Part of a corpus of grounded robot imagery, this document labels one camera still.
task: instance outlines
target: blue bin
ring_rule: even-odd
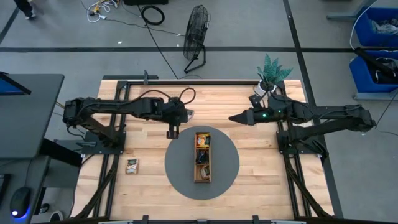
[[[371,20],[376,22],[398,17],[398,9],[370,8],[356,23],[355,31],[359,42],[368,47],[398,47],[398,35],[378,34],[373,31]]]
[[[375,58],[385,57],[398,59],[398,52],[367,50]],[[356,57],[349,65],[358,93],[389,93],[398,88],[398,84],[374,83],[366,62],[361,57]]]

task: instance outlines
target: fan grille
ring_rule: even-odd
[[[207,9],[202,5],[194,7],[185,33],[183,52],[186,59],[192,60],[198,57],[205,41],[207,22]]]

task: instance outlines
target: wooden table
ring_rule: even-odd
[[[112,100],[117,82],[103,80],[98,97]],[[300,80],[286,80],[285,85],[288,97],[305,101]],[[134,85],[130,90],[129,99],[149,89],[178,96],[186,87]],[[195,115],[189,123],[180,127],[180,131],[192,126],[207,125],[221,130],[232,139],[238,149],[240,160],[239,173],[233,185],[223,195],[211,200],[193,200],[181,195],[171,186],[165,173],[164,158],[170,142],[165,137],[168,124],[144,121],[127,115],[126,147],[119,160],[111,219],[140,220],[143,215],[149,215],[151,220],[250,220],[253,215],[259,215],[260,219],[292,219],[284,160],[277,149],[277,124],[244,126],[228,120],[229,116],[241,113],[251,106],[248,96],[253,94],[253,86],[189,87],[196,89],[197,96],[186,108],[195,110]],[[161,95],[149,93],[147,96]],[[182,101],[191,98],[192,93],[187,91]],[[110,115],[96,114],[95,118],[104,125],[109,125]],[[132,158],[139,159],[138,174],[126,175],[126,161]],[[300,158],[307,189],[325,211],[333,214],[320,159],[314,154],[302,154]],[[82,210],[95,192],[102,160],[101,155],[93,156],[81,168],[72,216]],[[300,214],[304,215],[297,188],[296,194]],[[105,201],[102,200],[101,211],[104,210]]]

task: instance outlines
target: gray floor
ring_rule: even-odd
[[[19,13],[1,47],[154,47],[147,30],[115,22],[90,24],[78,1],[36,0],[44,15],[29,22]],[[84,0],[89,6],[93,1]],[[302,47],[349,47],[352,22],[328,21],[328,12],[354,9],[360,0],[289,0]],[[184,33],[193,6],[203,4],[211,13],[205,44],[214,47],[293,47],[281,0],[170,0],[160,6],[166,15],[159,28]],[[379,7],[398,7],[398,1],[379,0]],[[135,7],[129,10],[137,12]],[[0,30],[14,10],[12,1],[0,8]],[[112,9],[110,19],[135,22],[139,18],[124,9]],[[160,46],[183,45],[183,39],[154,32]],[[356,36],[354,45],[358,45]],[[268,52],[281,64],[293,67],[289,78],[301,79],[296,53]],[[177,75],[183,76],[187,61],[181,52],[165,52]],[[257,79],[256,66],[265,52],[208,52],[207,64],[193,72],[203,78]],[[356,92],[349,62],[354,54],[304,53],[308,75],[318,105],[361,103],[378,119],[386,101],[354,101]],[[103,75],[138,75],[143,70],[161,79],[174,78],[158,52],[90,53],[0,53],[0,70],[9,73],[62,73],[65,81],[59,101],[78,96],[96,96]],[[393,103],[378,129],[395,131],[398,121]],[[49,139],[74,139],[66,133],[61,117],[53,115],[46,135]],[[365,135],[349,131],[325,136],[340,202],[345,218],[398,222],[398,138],[372,130]],[[68,215],[73,189],[49,189],[45,201],[52,210]],[[48,215],[35,217],[45,221]]]

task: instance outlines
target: electric fan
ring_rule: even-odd
[[[191,72],[206,64],[206,48],[203,43],[208,28],[208,16],[207,9],[202,5],[195,6],[192,10],[184,40],[184,57],[190,60],[190,63],[184,69],[185,73]],[[195,68],[188,69],[192,62],[198,60],[201,50],[203,50],[203,63]]]

